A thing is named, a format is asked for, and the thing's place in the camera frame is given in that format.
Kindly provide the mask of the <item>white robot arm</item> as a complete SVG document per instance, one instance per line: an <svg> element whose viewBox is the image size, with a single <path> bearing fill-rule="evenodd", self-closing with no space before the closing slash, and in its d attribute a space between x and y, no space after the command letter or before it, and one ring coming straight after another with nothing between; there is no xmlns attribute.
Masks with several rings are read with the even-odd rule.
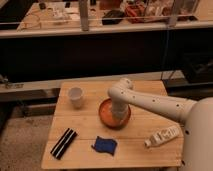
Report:
<svg viewBox="0 0 213 171"><path fill-rule="evenodd" d="M213 171L213 97L198 101L141 93L120 79L108 89L112 113L122 116L128 104L184 125L182 165L179 171Z"/></svg>

